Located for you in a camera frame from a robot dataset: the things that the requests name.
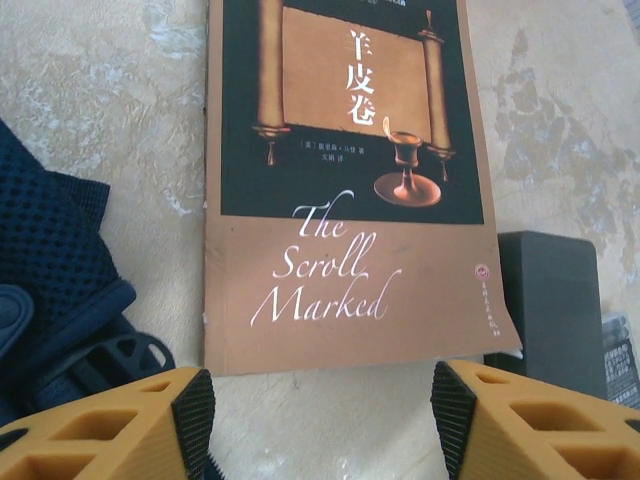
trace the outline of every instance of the yellow plastic object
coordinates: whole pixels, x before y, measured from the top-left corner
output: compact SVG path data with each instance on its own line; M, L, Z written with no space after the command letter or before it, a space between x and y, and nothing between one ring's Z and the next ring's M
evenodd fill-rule
M0 429L0 480L201 480L215 400L181 368Z
M452 479L640 479L636 410L462 360L431 401Z

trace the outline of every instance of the tan book cover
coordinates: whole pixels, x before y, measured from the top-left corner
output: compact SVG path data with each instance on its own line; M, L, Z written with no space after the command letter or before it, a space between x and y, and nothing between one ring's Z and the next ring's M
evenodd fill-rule
M463 0L211 0L205 364L520 347Z

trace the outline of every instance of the black box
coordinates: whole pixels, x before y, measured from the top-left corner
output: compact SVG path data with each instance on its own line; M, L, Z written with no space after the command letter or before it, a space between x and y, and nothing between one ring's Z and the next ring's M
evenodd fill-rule
M507 308L524 359L485 364L607 398L596 250L591 242L537 232L498 235Z

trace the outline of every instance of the beige stone floor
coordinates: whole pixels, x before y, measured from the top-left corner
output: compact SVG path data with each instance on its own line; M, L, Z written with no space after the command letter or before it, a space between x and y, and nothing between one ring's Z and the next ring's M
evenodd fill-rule
M622 0L469 0L500 231L586 237L640 339L640 47ZM49 168L113 185L128 316L201 343L205 0L0 1L0 116ZM230 480L444 479L433 362L216 381Z

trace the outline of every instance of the publisher logo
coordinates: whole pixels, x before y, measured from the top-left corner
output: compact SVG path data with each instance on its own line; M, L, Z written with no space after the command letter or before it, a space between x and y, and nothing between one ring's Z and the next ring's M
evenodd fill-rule
M476 266L476 277L479 280L487 280L489 278L489 267L484 264L480 264Z

